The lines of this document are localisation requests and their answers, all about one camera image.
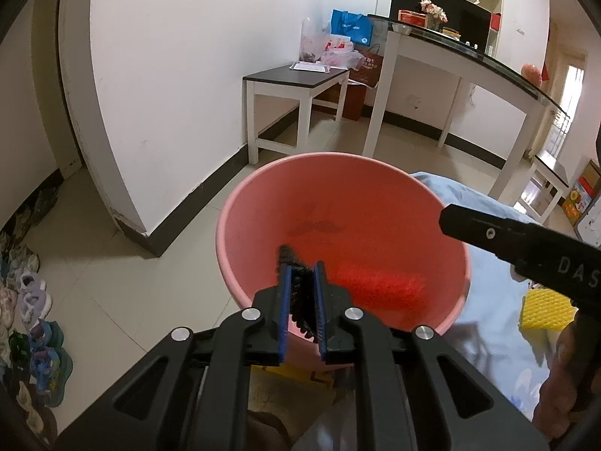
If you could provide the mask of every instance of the silver bolt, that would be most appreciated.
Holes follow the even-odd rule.
[[[185,327],[178,327],[171,331],[171,338],[174,341],[185,341],[188,337],[190,337],[190,331]]]
[[[427,325],[420,325],[415,330],[415,335],[424,341],[430,340],[434,337],[434,330]]]
[[[358,321],[363,317],[363,310],[358,309],[357,307],[350,307],[350,309],[344,311],[344,315],[351,321]]]
[[[255,309],[254,307],[250,307],[250,309],[244,309],[242,311],[242,318],[246,321],[256,321],[259,317],[261,317],[261,311],[259,309]]]

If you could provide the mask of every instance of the small white bench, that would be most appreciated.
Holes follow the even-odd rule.
[[[248,162],[250,164],[256,164],[259,161],[259,147],[288,155],[306,152],[313,98],[336,83],[341,84],[336,122],[340,122],[342,118],[349,71],[332,68],[329,73],[316,73],[291,70],[290,66],[261,71],[242,78],[246,85],[246,127],[248,130]],[[296,147],[258,138],[260,131],[255,127],[255,95],[293,98],[300,101]]]
[[[539,173],[543,176],[546,182],[549,182],[549,186],[540,185],[539,182],[535,178],[535,174]],[[526,186],[528,183],[534,179],[535,185],[537,185],[540,190],[544,193],[551,194],[551,190],[555,188],[557,193],[551,199],[551,203],[545,209],[545,211],[540,214],[537,212],[532,206],[530,206],[523,198],[522,194],[520,194],[520,198],[518,199],[518,203],[526,209],[526,213],[532,217],[537,222],[544,224],[553,208],[557,205],[557,202],[561,197],[566,197],[570,193],[570,186],[567,182],[566,170],[564,167],[551,156],[547,151],[540,151],[536,156],[534,156],[532,161],[532,167],[528,173],[528,181],[526,182]]]

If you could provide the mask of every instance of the pink round object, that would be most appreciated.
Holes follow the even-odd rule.
[[[543,75],[534,64],[522,66],[522,76],[537,88],[540,88],[543,84]]]
[[[282,244],[310,265],[323,260],[326,270],[345,262],[416,274],[425,279],[424,310],[370,311],[391,327],[426,324],[443,334],[461,313],[471,280],[467,245],[438,226],[443,208],[420,182],[380,161],[341,153],[289,156],[260,168],[231,193],[217,223],[217,260],[241,308],[277,283]],[[286,361],[326,369],[317,345],[292,322]]]

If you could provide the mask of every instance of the human hand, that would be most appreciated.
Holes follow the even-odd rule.
[[[540,388],[540,401],[534,410],[533,424],[548,441],[562,437],[570,427],[569,413],[576,403],[576,386],[566,366],[574,354],[575,339],[572,322],[557,340],[557,353],[551,363],[549,378]],[[591,384],[594,394],[601,393],[601,369]]]

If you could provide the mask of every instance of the triangular cutout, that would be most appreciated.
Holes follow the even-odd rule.
[[[462,419],[469,419],[493,407],[492,399],[447,356],[438,356],[453,403]]]
[[[116,398],[115,409],[138,420],[146,419],[168,362],[168,358],[158,359]]]

